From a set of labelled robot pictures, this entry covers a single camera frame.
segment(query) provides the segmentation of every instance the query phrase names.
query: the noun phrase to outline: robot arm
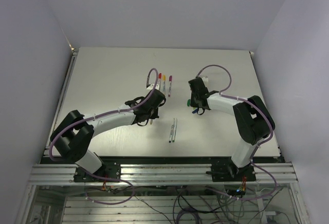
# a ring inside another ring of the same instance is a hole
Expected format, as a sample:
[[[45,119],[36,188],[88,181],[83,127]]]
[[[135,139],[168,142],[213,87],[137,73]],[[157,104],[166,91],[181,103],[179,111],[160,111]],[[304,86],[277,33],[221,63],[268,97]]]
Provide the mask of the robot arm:
[[[120,110],[132,108],[138,104],[137,101],[142,101],[145,98],[138,97],[127,101],[120,106]],[[56,141],[55,148],[66,161],[75,163],[90,173],[104,176],[106,174],[105,164],[95,153],[88,150],[92,138],[119,126],[139,124],[149,119],[159,118],[158,108],[163,106],[165,101],[165,96],[155,89],[150,98],[135,109],[125,112],[114,112],[98,119],[83,122],[67,130]],[[77,110],[69,112],[52,133],[50,140],[53,141],[59,132],[69,125],[82,120],[83,117],[84,115]]]
[[[231,156],[234,167],[231,167],[230,170],[231,174],[238,174],[249,166],[250,158],[258,143],[269,135],[270,130],[266,121],[247,103],[222,97],[218,91],[209,92],[200,77],[189,81],[189,85],[192,91],[190,104],[192,107],[201,108],[203,113],[205,110],[219,110],[235,116],[241,139]],[[274,121],[261,98],[252,96],[248,98],[248,101],[263,112],[274,130]]]

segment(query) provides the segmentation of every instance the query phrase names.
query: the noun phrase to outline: black mounting bracket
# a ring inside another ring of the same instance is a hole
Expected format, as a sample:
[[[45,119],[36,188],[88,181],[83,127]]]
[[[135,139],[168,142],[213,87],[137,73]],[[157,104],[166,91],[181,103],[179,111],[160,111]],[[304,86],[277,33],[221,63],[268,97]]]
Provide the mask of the black mounting bracket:
[[[242,182],[244,176],[247,178],[247,181],[256,181],[255,171],[251,165],[245,166],[238,172],[233,172],[230,163],[213,164],[211,171],[207,171],[206,174],[211,175],[212,182]]]
[[[101,166],[94,174],[106,178],[120,179],[121,166],[115,161],[107,161],[106,165]],[[94,178],[78,167],[74,175],[74,182],[104,182],[104,180]]]

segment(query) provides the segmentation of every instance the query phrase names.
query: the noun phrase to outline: silver pen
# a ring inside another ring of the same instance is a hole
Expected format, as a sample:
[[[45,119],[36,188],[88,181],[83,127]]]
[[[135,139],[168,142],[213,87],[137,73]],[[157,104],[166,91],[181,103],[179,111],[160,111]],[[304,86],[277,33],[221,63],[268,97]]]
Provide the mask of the silver pen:
[[[171,125],[171,129],[170,129],[170,135],[169,135],[169,142],[171,143],[171,140],[173,138],[174,135],[174,125]]]
[[[178,119],[176,118],[176,125],[175,125],[175,122],[174,122],[174,138],[173,138],[173,143],[175,142],[175,139],[176,139],[176,131],[177,131],[177,122],[178,122]]]
[[[168,93],[168,97],[171,96],[171,81],[173,80],[173,76],[169,76],[169,93]]]

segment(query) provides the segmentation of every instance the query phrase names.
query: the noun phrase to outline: wire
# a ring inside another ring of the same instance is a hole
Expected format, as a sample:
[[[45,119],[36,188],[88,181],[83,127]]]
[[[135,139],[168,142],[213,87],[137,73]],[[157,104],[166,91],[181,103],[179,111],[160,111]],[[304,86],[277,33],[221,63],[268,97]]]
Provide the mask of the wire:
[[[225,206],[225,209],[226,209],[227,212],[229,212],[231,215],[233,215],[233,217],[242,218],[242,217],[244,217],[244,215],[245,215],[245,213],[244,213],[244,209],[245,209],[245,207],[243,206],[243,203],[245,203],[245,202],[241,202],[241,208],[240,208],[240,210],[239,210],[239,214],[238,214],[238,215],[235,215],[235,212],[236,212],[236,211],[234,211],[234,208],[233,208],[233,211],[231,211],[231,210],[228,208],[228,206]]]
[[[221,222],[221,221],[220,220],[217,220],[215,222],[212,222],[211,224],[215,224],[215,223],[219,223],[219,222]]]
[[[158,82],[158,76],[159,76],[159,73],[158,73],[158,70],[156,68],[152,68],[149,73],[148,73],[148,77],[147,77],[147,84],[149,83],[149,79],[150,79],[150,75],[152,72],[155,72],[156,76],[155,76],[155,83]],[[153,94],[154,90],[156,88],[156,84],[153,86],[152,90],[150,91],[149,95],[146,96],[146,98],[141,101],[140,103],[138,103],[136,106],[133,106],[131,108],[127,108],[127,109],[122,109],[120,110],[120,112],[129,112],[129,111],[132,111],[138,107],[140,107],[141,105],[143,105],[150,97],[151,95]],[[86,121],[90,121],[90,120],[94,120],[94,119],[99,119],[101,117],[104,117],[104,116],[107,116],[107,115],[111,115],[111,114],[116,114],[118,113],[119,110],[112,110],[112,111],[108,111],[108,112],[105,112],[105,113],[102,113],[102,114],[99,114],[99,115],[96,115],[95,117],[89,117],[89,118],[86,118],[86,119],[82,119],[82,120],[79,120],[67,127],[65,127],[63,130],[61,130],[56,136],[55,138],[53,139],[53,141],[51,142],[50,146],[49,146],[49,158],[53,161],[61,161],[63,160],[63,158],[55,158],[52,154],[52,149],[55,145],[55,143],[57,142],[58,138],[60,136],[62,136],[67,130],[71,129],[71,128],[74,128],[76,125],[78,124],[81,124],[83,122],[86,122]],[[100,176],[97,176],[97,175],[94,175],[90,172],[88,172],[86,169],[82,168],[86,174],[89,174],[90,176],[94,177],[94,178],[97,178],[97,179],[102,179],[102,180],[107,180],[107,181],[114,181],[114,182],[124,182],[124,183],[127,183],[129,184],[131,187],[132,187],[132,194],[129,198],[127,198],[126,200],[124,201],[120,201],[120,202],[116,202],[116,203],[108,203],[108,202],[101,202],[101,201],[97,201],[97,200],[93,200],[91,199],[90,197],[88,197],[88,192],[85,192],[85,196],[86,196],[86,199],[89,200],[89,201],[92,201],[92,202],[95,202],[95,203],[99,203],[99,204],[105,204],[105,205],[116,205],[116,204],[121,204],[121,203],[124,203],[124,202],[127,202],[129,201],[134,195],[135,195],[135,190],[134,190],[134,186],[129,182],[129,181],[126,181],[126,180],[122,180],[122,179],[115,179],[115,178],[107,178],[107,177],[100,177]]]
[[[240,210],[239,210],[239,215],[236,216],[236,215],[234,214],[234,209],[233,209],[233,212],[232,212],[232,211],[230,211],[229,208],[228,208],[228,206],[229,206],[231,203],[233,203],[233,206],[234,206],[235,200],[233,199],[233,200],[230,201],[229,199],[225,199],[225,200],[224,200],[224,203],[222,203],[222,201],[221,201],[221,198],[222,198],[222,197],[224,198],[223,195],[219,195],[219,198],[218,198],[218,195],[217,195],[217,200],[218,200],[218,204],[219,204],[220,206],[221,206],[221,204],[224,204],[223,206],[225,207],[225,210],[226,210],[226,211],[224,211],[223,208],[222,208],[222,211],[223,211],[223,214],[225,215],[226,219],[227,219],[229,222],[232,222],[232,221],[233,221],[234,223],[239,223],[239,221],[237,221],[237,222],[234,221],[234,217],[241,218],[241,217],[244,216],[244,213],[242,213],[242,215],[240,215],[240,214],[241,214],[241,209],[240,209]],[[228,216],[228,214],[227,214],[226,212],[230,213],[230,214],[233,216],[233,220],[231,220],[231,219],[229,218],[229,216]]]
[[[235,215],[234,215],[234,204],[235,204],[235,202],[233,202],[233,221],[234,221],[234,218],[235,218]]]
[[[101,177],[101,176],[98,176],[98,175],[95,175],[95,174],[92,174],[92,173],[88,172],[84,168],[82,168],[82,169],[85,171],[86,174],[88,174],[88,175],[90,175],[90,176],[92,176],[94,178],[97,178],[97,179],[109,180],[109,181],[114,181],[114,182],[124,182],[126,184],[129,184],[132,187],[132,190],[133,190],[133,192],[131,193],[130,197],[128,197],[127,199],[125,199],[123,201],[120,201],[120,202],[111,203],[111,202],[101,202],[101,201],[93,200],[93,199],[91,199],[88,196],[88,192],[87,191],[85,192],[86,200],[89,200],[89,201],[95,202],[95,203],[99,203],[99,204],[104,204],[104,205],[117,205],[117,204],[122,204],[122,203],[125,203],[125,202],[129,201],[135,195],[135,188],[134,188],[133,184],[131,184],[129,181],[126,181],[126,180],[123,180],[123,179],[115,179],[115,178]]]
[[[147,206],[149,206],[152,210],[154,210],[154,211],[158,212],[159,214],[163,215],[163,216],[169,221],[169,223],[172,224],[171,221],[170,221],[170,219],[169,219],[169,218],[167,217],[167,215],[165,215],[163,212],[156,210],[155,208],[153,208],[152,206],[150,206],[147,202],[145,202],[145,201],[142,200],[142,199],[139,199],[138,197],[136,197],[136,199],[139,200],[139,201],[141,201],[141,202],[143,202],[143,203],[145,203],[145,204],[146,204]]]
[[[153,71],[156,73],[155,83],[158,82],[158,78],[159,78],[158,70],[155,69],[155,68],[152,68],[152,69],[149,71],[149,74],[148,74],[148,77],[147,77],[147,84],[148,84],[148,82],[149,82],[150,75],[151,75],[151,73],[152,73]],[[122,109],[122,110],[120,110],[120,112],[129,112],[129,111],[132,111],[132,110],[134,110],[134,109],[140,107],[141,105],[143,105],[143,104],[144,104],[144,103],[145,103],[145,102],[151,97],[151,95],[153,94],[155,88],[156,88],[156,84],[153,86],[152,90],[150,91],[150,94],[149,94],[148,96],[146,96],[146,98],[145,98],[143,101],[141,101],[141,102],[138,103],[136,106],[133,106],[133,107],[131,107],[131,108]],[[81,124],[81,123],[83,123],[83,122],[90,121],[90,120],[94,120],[94,119],[99,119],[99,118],[101,118],[101,117],[104,117],[104,116],[107,116],[107,115],[116,114],[116,113],[118,113],[118,112],[119,112],[119,110],[108,111],[108,112],[105,112],[105,113],[102,113],[102,114],[96,115],[95,117],[89,117],[89,118],[85,118],[85,119],[79,120],[79,121],[77,121],[77,122],[75,122],[75,123],[73,123],[73,124],[71,124],[71,125],[65,127],[63,130],[61,130],[61,131],[55,136],[55,138],[54,138],[53,141],[51,142],[51,144],[50,144],[50,146],[49,146],[49,158],[50,158],[51,160],[53,160],[53,161],[61,161],[61,160],[63,160],[63,158],[55,158],[55,157],[53,156],[53,154],[52,154],[52,149],[53,149],[55,143],[57,142],[57,140],[59,139],[59,137],[62,136],[67,130],[69,130],[69,129],[71,129],[71,128],[75,127],[76,125],[79,125],[79,124]]]
[[[223,197],[223,195],[217,195],[217,200],[218,200],[218,205],[219,205],[219,208],[221,209],[221,211],[223,212],[224,216],[226,217],[226,219],[228,220],[229,223],[232,222],[232,220],[230,219],[230,217],[227,215],[226,211],[223,209],[223,207],[231,204],[232,202],[234,202],[234,200],[231,200],[231,201],[227,201],[225,200],[224,202],[224,205],[221,201],[221,198]]]
[[[242,217],[244,217],[244,215],[245,215],[245,211],[244,211],[244,209],[243,209],[242,215],[240,216],[241,208],[242,208],[243,203],[245,203],[245,202],[241,202],[241,205],[240,205],[239,215],[238,215],[238,217],[237,217],[237,221],[236,221],[237,223],[239,223],[239,219],[240,219],[240,217],[242,218]]]
[[[251,163],[251,165],[253,165],[254,167],[257,167],[258,169],[260,169],[260,170],[266,172],[266,173],[267,173],[267,174],[273,179],[274,184],[275,184],[275,187],[274,187],[274,189],[273,189],[270,193],[268,193],[268,194],[265,194],[265,195],[262,195],[262,196],[258,196],[258,197],[255,197],[255,198],[244,198],[244,199],[240,199],[240,198],[237,198],[237,197],[229,196],[227,193],[217,191],[217,190],[215,190],[215,189],[213,189],[213,188],[208,188],[208,189],[210,189],[210,190],[212,190],[212,191],[215,191],[215,192],[217,192],[217,193],[220,193],[220,194],[222,194],[222,195],[228,196],[228,197],[230,197],[230,198],[233,198],[233,199],[235,199],[235,200],[244,200],[244,201],[246,201],[246,200],[257,200],[257,199],[260,199],[260,198],[264,198],[264,197],[266,197],[266,196],[270,196],[272,193],[274,193],[274,192],[277,190],[277,187],[278,187],[277,181],[276,181],[275,177],[274,177],[270,172],[268,172],[267,170],[265,170],[265,169],[263,169],[263,168],[261,168],[261,167],[255,165],[255,164],[252,162],[252,158],[253,158],[253,156],[255,155],[255,153],[256,153],[256,151],[257,151],[257,149],[259,148],[260,145],[262,145],[262,144],[264,144],[264,143],[266,143],[266,142],[268,142],[269,140],[272,139],[272,137],[273,137],[273,128],[272,128],[272,125],[271,125],[271,123],[269,122],[268,118],[265,116],[265,114],[264,114],[264,113],[263,113],[258,107],[256,107],[256,105],[254,105],[254,104],[251,103],[250,101],[248,101],[248,100],[246,100],[246,99],[243,99],[243,98],[234,97],[234,96],[228,96],[228,95],[224,95],[224,94],[222,94],[222,92],[228,90],[228,89],[230,88],[231,84],[232,84],[232,75],[231,75],[231,73],[230,73],[225,67],[220,66],[220,65],[208,65],[208,66],[205,66],[204,68],[202,68],[202,69],[198,72],[198,74],[196,75],[196,77],[199,77],[199,75],[200,75],[200,74],[201,74],[206,68],[211,67],[211,66],[215,66],[215,67],[219,67],[219,68],[223,69],[223,70],[228,74],[228,77],[229,77],[229,84],[227,85],[227,87],[225,87],[224,89],[222,89],[222,90],[220,91],[220,95],[221,95],[222,97],[225,97],[225,98],[228,98],[228,99],[239,100],[239,101],[243,101],[243,102],[249,104],[251,107],[253,107],[253,108],[254,108],[254,109],[255,109],[255,110],[256,110],[256,111],[257,111],[257,112],[263,117],[263,119],[265,120],[266,124],[268,125],[268,128],[269,128],[269,130],[270,130],[270,134],[269,134],[269,136],[268,136],[265,140],[263,140],[262,142],[259,142],[258,145],[255,147],[254,151],[252,152],[252,154],[251,154],[251,156],[250,156],[250,163]]]
[[[211,66],[216,66],[216,67],[219,67],[221,69],[223,69],[227,74],[228,74],[228,77],[229,77],[229,84],[227,85],[227,87],[225,87],[224,89],[220,90],[220,95],[222,97],[225,97],[225,98],[228,98],[228,99],[233,99],[233,100],[239,100],[239,101],[243,101],[247,104],[249,104],[251,107],[253,107],[262,117],[263,119],[265,120],[266,124],[268,125],[268,128],[270,130],[270,134],[269,134],[269,137],[267,137],[264,141],[261,141],[258,143],[258,145],[256,146],[255,150],[253,151],[253,153],[251,154],[250,156],[250,159],[253,158],[253,156],[255,155],[257,149],[259,148],[260,145],[268,142],[269,140],[272,139],[273,137],[273,128],[272,128],[272,125],[271,123],[269,122],[268,118],[266,117],[266,115],[258,108],[256,107],[253,103],[249,102],[248,100],[244,99],[244,98],[240,98],[240,97],[234,97],[234,96],[229,96],[229,95],[224,95],[222,94],[222,92],[228,90],[230,87],[231,87],[231,84],[232,84],[232,75],[231,73],[223,66],[220,66],[220,65],[208,65],[208,66],[205,66],[204,68],[202,68],[198,74],[196,75],[196,77],[199,77],[199,75],[208,67],[211,67]]]
[[[217,217],[217,219],[222,222],[222,220],[220,219],[220,217],[216,214],[216,212],[211,208],[211,206],[208,204],[208,202],[201,196],[199,196],[199,198],[202,199],[203,202],[205,202],[205,204],[209,207],[209,209],[211,210],[212,213],[214,213],[214,215]]]
[[[285,215],[285,216],[287,217],[288,221],[289,221],[289,224],[291,224],[290,219],[289,219],[289,217],[288,217],[288,215],[287,215],[286,213],[279,212],[279,211],[277,211],[277,213],[278,213],[279,215],[280,215],[280,214]]]
[[[174,201],[174,204],[173,204],[173,220],[174,220],[174,223],[175,223],[175,224],[178,224],[178,223],[176,223],[176,220],[175,220],[175,206],[176,206],[176,202],[177,202],[179,196],[180,196],[184,191],[185,191],[185,189],[183,189],[183,191],[181,191],[181,192],[177,195],[177,197],[176,197],[176,199],[175,199],[175,201]]]
[[[253,218],[250,219],[250,221],[249,221],[247,224],[250,224],[250,222],[251,222],[251,221],[252,221],[252,220],[253,220],[258,214],[260,214],[260,213],[262,213],[262,216],[261,216],[261,221],[262,221],[264,211],[265,211],[266,208],[269,206],[269,204],[270,204],[271,201],[274,199],[274,197],[275,197],[276,195],[278,195],[278,193],[281,192],[282,190],[283,190],[283,188],[279,189],[279,190],[278,190],[273,196],[271,196],[272,198],[268,201],[268,203],[267,203],[267,205],[264,207],[264,209],[261,210],[261,211],[258,211],[258,212],[253,216]]]
[[[40,219],[35,218],[33,221],[29,222],[28,224],[31,224],[31,223],[35,222],[36,220],[40,220]]]
[[[181,210],[178,214],[177,214],[177,217],[176,217],[176,222],[177,224],[179,224],[179,221],[181,219],[181,217],[185,214],[190,214],[194,217],[194,220],[195,220],[195,224],[202,224],[202,220],[199,216],[199,214],[197,212],[190,212],[190,209],[189,208],[186,208],[184,210]]]
[[[217,207],[216,209],[212,209],[212,211],[197,210],[195,207],[191,206],[190,203],[182,195],[180,195],[178,197],[178,205],[182,210],[184,210],[184,208],[180,205],[180,202],[179,202],[180,198],[182,198],[187,203],[187,205],[191,208],[191,210],[190,210],[191,213],[194,213],[194,212],[198,212],[198,213],[201,213],[201,214],[209,214],[209,213],[214,213],[214,212],[215,213],[220,213],[220,211],[216,211],[216,210],[220,209],[221,207]]]
[[[227,194],[226,192],[218,191],[218,190],[216,190],[216,189],[214,189],[214,188],[211,188],[211,187],[209,187],[209,186],[207,186],[206,188],[209,189],[209,190],[211,190],[211,191],[213,191],[213,192],[216,192],[216,193],[219,193],[219,194],[221,194],[221,195],[227,196],[227,197],[229,197],[229,198],[231,198],[231,199],[234,199],[234,200],[240,200],[240,201],[257,200],[257,199],[261,199],[261,198],[264,198],[264,197],[267,197],[267,196],[271,196],[271,195],[277,190],[277,188],[278,188],[278,183],[277,183],[275,177],[274,177],[269,171],[263,169],[263,168],[260,167],[260,166],[257,166],[257,165],[254,164],[253,162],[251,162],[251,165],[253,165],[254,167],[257,167],[258,169],[260,169],[260,170],[266,172],[266,173],[267,173],[267,174],[273,179],[273,181],[274,181],[274,185],[275,185],[275,186],[274,186],[274,188],[273,188],[273,190],[272,190],[271,192],[266,193],[266,194],[261,195],[261,196],[252,197],[252,198],[238,198],[238,197],[231,196],[231,195]]]
[[[263,190],[272,190],[272,188],[263,188],[259,192],[262,192]]]

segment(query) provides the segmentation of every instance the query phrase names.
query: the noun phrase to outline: white table surface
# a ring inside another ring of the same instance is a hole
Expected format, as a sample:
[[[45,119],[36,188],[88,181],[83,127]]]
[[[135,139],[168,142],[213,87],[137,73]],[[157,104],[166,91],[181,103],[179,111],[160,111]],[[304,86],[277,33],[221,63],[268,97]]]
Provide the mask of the white table surface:
[[[214,110],[198,116],[187,106],[191,96],[188,81],[209,64],[222,65],[231,72],[233,82],[226,94],[263,98],[248,51],[82,47],[58,123],[74,109],[82,114],[99,114],[145,95],[147,74],[155,67],[167,77],[167,102],[159,109],[160,119],[145,127],[122,126],[104,132],[91,141],[89,149],[99,156],[231,156],[240,138],[235,118]],[[168,98],[170,75],[172,96]],[[202,75],[209,78],[209,91],[221,90],[229,81],[227,74],[216,67]],[[169,143],[173,118],[178,118],[176,141]],[[279,155],[275,137],[256,153]]]

